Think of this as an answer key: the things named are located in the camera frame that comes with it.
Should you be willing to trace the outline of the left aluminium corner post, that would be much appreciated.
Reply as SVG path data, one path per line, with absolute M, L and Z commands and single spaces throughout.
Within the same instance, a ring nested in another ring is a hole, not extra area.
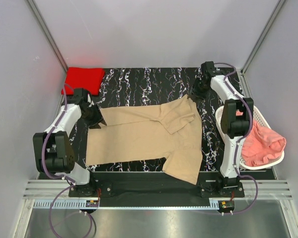
M 38 7 L 38 5 L 36 4 L 36 1 L 34 0 L 25 0 L 26 4 L 28 5 L 31 13 L 33 14 L 35 20 L 37 21 L 41 31 L 43 32 L 49 46 L 51 47 L 55 57 L 57 58 L 59 64 L 61 65 L 62 69 L 64 70 L 64 72 L 67 72 L 69 67 L 59 49 L 59 47 L 57 46 L 56 41 L 54 40 L 54 37 L 52 36 L 51 31 L 49 30 L 49 27 Z

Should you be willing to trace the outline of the right electronics board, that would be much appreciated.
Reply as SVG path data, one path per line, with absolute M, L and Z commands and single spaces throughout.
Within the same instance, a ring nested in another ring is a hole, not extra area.
M 235 202 L 233 200 L 230 201 L 220 201 L 219 208 L 224 210 L 234 210 Z

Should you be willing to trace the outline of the folded red t shirt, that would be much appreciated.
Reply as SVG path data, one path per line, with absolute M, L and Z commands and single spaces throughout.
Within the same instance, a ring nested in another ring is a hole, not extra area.
M 66 95 L 73 95 L 75 88 L 84 88 L 92 96 L 97 96 L 104 75 L 103 68 L 69 67 L 65 79 L 65 83 L 69 85 L 69 87 L 66 86 Z

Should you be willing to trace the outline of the right aluminium corner post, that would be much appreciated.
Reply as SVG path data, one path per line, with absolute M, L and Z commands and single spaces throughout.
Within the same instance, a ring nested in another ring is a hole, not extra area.
M 245 64 L 243 65 L 243 67 L 241 68 L 241 74 L 245 75 L 247 70 L 249 69 L 252 61 L 254 60 L 256 54 L 258 53 L 258 51 L 260 50 L 262 44 L 264 43 L 267 35 L 269 34 L 271 28 L 273 27 L 276 19 L 278 18 L 280 12 L 282 11 L 282 9 L 284 8 L 285 4 L 287 3 L 287 0 L 278 0 L 276 6 L 274 7 L 270 17 L 268 18 L 263 30 L 261 31 L 259 38 L 257 39 L 253 49 L 251 50 L 250 55 L 248 56 Z

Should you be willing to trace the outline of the aluminium corner post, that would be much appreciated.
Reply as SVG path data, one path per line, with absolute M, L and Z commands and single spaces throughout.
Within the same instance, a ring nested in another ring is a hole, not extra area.
M 251 50 L 250 55 L 248 56 L 245 64 L 243 65 L 243 67 L 241 68 L 241 74 L 245 75 L 247 70 L 249 69 L 252 61 L 254 60 L 256 54 L 258 53 L 258 51 L 260 50 L 262 44 L 264 43 L 267 35 L 269 34 L 271 28 L 273 27 L 276 19 L 278 18 L 280 12 L 282 11 L 282 9 L 284 8 L 285 4 L 287 3 L 287 0 L 278 0 L 276 6 L 274 7 L 270 17 L 268 18 L 263 30 L 261 31 L 259 38 L 257 39 L 253 49 Z
M 49 27 L 38 7 L 38 5 L 36 4 L 36 1 L 34 0 L 25 0 L 26 4 L 28 5 L 31 13 L 33 14 L 35 20 L 37 21 L 41 31 L 43 32 L 49 46 L 51 47 L 55 57 L 57 58 L 59 64 L 61 65 L 62 69 L 64 70 L 64 72 L 67 72 L 69 67 L 59 49 L 59 47 L 57 46 L 56 41 L 54 40 L 54 37 L 52 36 L 51 31 L 49 30 Z

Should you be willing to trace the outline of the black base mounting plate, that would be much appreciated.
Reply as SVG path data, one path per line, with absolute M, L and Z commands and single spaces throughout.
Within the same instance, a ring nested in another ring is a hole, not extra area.
M 96 172 L 90 182 L 76 185 L 70 197 L 114 197 L 123 195 L 181 194 L 202 198 L 244 198 L 239 178 L 230 178 L 226 184 L 218 172 L 199 172 L 196 184 L 176 179 L 164 172 Z

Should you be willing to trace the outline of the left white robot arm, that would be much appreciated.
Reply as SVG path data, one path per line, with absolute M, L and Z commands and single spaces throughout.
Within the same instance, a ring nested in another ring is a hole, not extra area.
M 100 129 L 106 125 L 100 108 L 84 88 L 76 88 L 71 97 L 65 97 L 64 105 L 52 124 L 44 132 L 34 134 L 35 163 L 37 171 L 48 178 L 67 181 L 71 197 L 90 197 L 99 192 L 96 179 L 76 162 L 69 139 L 80 119 L 85 120 L 90 129 Z

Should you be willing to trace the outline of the electronics board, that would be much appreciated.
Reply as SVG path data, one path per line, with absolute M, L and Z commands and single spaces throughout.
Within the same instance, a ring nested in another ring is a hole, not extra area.
M 220 201 L 219 208 L 224 210 L 234 210 L 235 202 L 233 200 L 230 201 Z
M 86 207 L 99 207 L 99 200 L 87 200 Z

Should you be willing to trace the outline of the beige t shirt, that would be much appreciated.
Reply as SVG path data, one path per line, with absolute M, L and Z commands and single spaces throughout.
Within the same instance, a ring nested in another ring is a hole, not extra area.
M 197 183 L 203 158 L 202 119 L 188 95 L 161 105 L 100 111 L 106 125 L 88 131 L 88 167 L 165 158 L 163 172 Z

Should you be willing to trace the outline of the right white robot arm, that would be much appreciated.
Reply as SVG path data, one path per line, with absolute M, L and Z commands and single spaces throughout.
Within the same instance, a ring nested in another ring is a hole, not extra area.
M 213 90 L 224 103 L 220 123 L 224 133 L 223 161 L 215 185 L 209 192 L 225 197 L 243 190 L 240 187 L 239 162 L 243 144 L 252 129 L 254 102 L 251 98 L 245 98 L 230 83 L 228 78 L 236 73 L 235 68 L 233 72 L 226 73 L 215 65 L 213 61 L 201 64 L 201 76 L 192 86 L 192 96 L 203 100 Z

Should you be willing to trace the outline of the left electronics board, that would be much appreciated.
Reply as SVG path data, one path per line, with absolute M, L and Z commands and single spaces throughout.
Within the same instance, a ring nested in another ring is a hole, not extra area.
M 87 200 L 86 207 L 99 207 L 99 200 Z

